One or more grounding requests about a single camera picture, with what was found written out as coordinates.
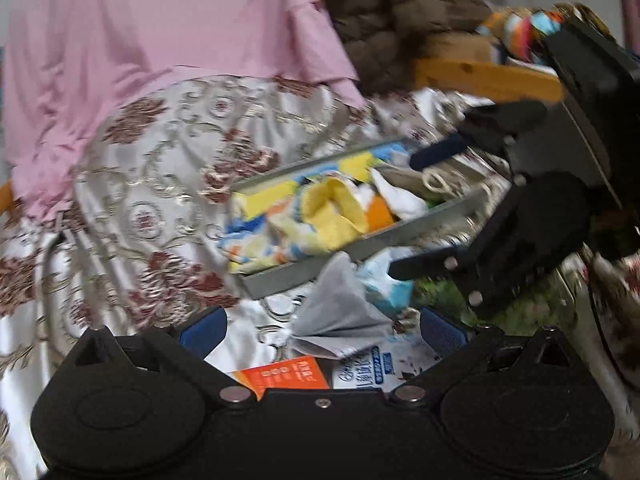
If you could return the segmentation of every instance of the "metal bolt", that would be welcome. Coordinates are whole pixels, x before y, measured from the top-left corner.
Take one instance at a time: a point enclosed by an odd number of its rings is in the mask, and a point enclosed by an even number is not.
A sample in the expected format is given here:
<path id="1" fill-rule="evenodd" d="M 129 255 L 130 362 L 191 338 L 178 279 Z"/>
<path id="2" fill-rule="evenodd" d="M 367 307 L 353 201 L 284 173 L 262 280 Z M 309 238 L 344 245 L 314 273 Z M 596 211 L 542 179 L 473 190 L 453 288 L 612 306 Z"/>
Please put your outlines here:
<path id="1" fill-rule="evenodd" d="M 527 177 L 522 174 L 517 174 L 513 177 L 513 183 L 518 187 L 524 187 L 527 185 Z"/>
<path id="2" fill-rule="evenodd" d="M 406 402 L 418 402 L 422 400 L 427 394 L 420 386 L 400 386 L 394 395 L 397 399 L 405 400 Z"/>
<path id="3" fill-rule="evenodd" d="M 316 406 L 318 408 L 326 409 L 331 405 L 331 401 L 329 399 L 316 399 Z"/>
<path id="4" fill-rule="evenodd" d="M 444 260 L 444 268 L 447 270 L 456 270 L 458 268 L 458 261 L 453 256 L 450 256 Z"/>
<path id="5" fill-rule="evenodd" d="M 480 306 L 482 305 L 482 294 L 479 290 L 474 290 L 469 295 L 469 305 L 471 306 Z"/>
<path id="6" fill-rule="evenodd" d="M 238 402 L 245 402 L 251 397 L 251 390 L 244 386 L 227 386 L 220 390 L 220 398 L 226 400 L 226 402 L 232 402 L 237 404 Z"/>

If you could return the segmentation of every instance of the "gray tray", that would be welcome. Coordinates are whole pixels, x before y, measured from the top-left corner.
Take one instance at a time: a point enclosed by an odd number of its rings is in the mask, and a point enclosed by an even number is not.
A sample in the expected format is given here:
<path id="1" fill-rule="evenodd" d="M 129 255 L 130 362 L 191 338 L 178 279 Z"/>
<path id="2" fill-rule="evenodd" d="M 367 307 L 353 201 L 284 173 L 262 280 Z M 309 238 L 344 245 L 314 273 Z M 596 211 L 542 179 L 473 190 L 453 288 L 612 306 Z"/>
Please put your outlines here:
<path id="1" fill-rule="evenodd" d="M 360 144 L 356 148 L 350 150 L 344 150 L 340 153 L 334 153 L 333 155 L 324 156 L 322 158 L 310 158 L 309 160 L 303 160 L 302 162 L 296 162 L 289 164 L 276 170 L 268 171 L 259 175 L 252 176 L 245 180 L 233 184 L 231 186 L 231 193 L 235 192 L 257 192 L 265 187 L 275 186 L 282 181 L 292 180 L 300 174 L 305 174 L 313 168 L 322 168 L 332 162 L 338 162 L 344 158 L 348 158 L 352 155 L 357 155 L 362 152 L 367 152 L 372 148 L 379 148 L 380 146 L 386 146 L 387 144 L 395 144 L 399 142 L 407 151 L 414 152 L 420 149 L 420 143 L 407 137 L 396 137 L 393 139 L 376 140 Z"/>
<path id="2" fill-rule="evenodd" d="M 407 244 L 414 238 L 461 216 L 472 215 L 486 204 L 487 198 L 484 190 L 476 189 L 465 197 L 449 200 L 431 209 L 425 216 L 398 222 L 393 227 L 356 240 L 341 250 L 346 252 L 354 262 L 365 260 L 386 247 Z M 259 300 L 316 279 L 331 257 L 332 254 L 312 256 L 249 276 L 239 275 L 238 278 L 252 300 Z"/>

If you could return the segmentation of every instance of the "brown puffer coat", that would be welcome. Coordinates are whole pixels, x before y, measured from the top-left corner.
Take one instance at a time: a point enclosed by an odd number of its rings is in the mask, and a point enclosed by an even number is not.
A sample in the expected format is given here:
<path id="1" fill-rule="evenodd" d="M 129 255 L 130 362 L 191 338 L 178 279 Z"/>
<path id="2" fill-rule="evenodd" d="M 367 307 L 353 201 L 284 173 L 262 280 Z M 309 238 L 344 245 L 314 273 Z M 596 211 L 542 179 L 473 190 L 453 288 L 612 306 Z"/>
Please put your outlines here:
<path id="1" fill-rule="evenodd" d="M 432 34 L 473 31 L 490 14 L 482 0 L 327 0 L 364 95 L 413 89 L 412 61 Z"/>

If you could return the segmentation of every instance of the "pink cloth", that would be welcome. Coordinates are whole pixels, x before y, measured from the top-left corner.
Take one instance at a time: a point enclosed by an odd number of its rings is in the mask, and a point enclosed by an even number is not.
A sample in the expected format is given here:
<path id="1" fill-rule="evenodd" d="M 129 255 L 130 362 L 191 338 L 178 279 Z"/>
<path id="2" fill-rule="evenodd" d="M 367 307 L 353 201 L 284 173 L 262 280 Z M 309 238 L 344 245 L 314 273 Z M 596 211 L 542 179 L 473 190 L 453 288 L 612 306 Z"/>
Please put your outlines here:
<path id="1" fill-rule="evenodd" d="M 136 96 L 186 77 L 327 82 L 364 100 L 320 0 L 15 0 L 4 126 L 14 195 L 52 220 L 98 126 Z"/>
<path id="2" fill-rule="evenodd" d="M 622 0 L 626 47 L 640 54 L 640 0 Z"/>

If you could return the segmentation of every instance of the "yellow towel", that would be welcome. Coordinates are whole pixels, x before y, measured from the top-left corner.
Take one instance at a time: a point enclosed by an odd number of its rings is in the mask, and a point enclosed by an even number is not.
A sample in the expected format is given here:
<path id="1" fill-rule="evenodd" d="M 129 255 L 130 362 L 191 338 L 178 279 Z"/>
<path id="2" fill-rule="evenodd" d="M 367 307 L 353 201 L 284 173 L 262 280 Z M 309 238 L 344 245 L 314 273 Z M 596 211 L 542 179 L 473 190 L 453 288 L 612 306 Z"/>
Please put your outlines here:
<path id="1" fill-rule="evenodd" d="M 346 184 L 334 177 L 306 186 L 300 197 L 300 216 L 313 226 L 329 251 L 357 240 L 368 230 L 362 206 Z"/>
<path id="2" fill-rule="evenodd" d="M 369 168 L 375 164 L 376 160 L 376 157 L 369 152 L 359 153 L 341 160 L 338 163 L 338 168 L 340 172 L 360 182 L 371 182 Z"/>
<path id="3" fill-rule="evenodd" d="M 242 211 L 242 219 L 249 221 L 266 213 L 276 202 L 295 195 L 297 189 L 295 180 L 287 180 L 253 194 L 234 193 L 234 205 Z"/>

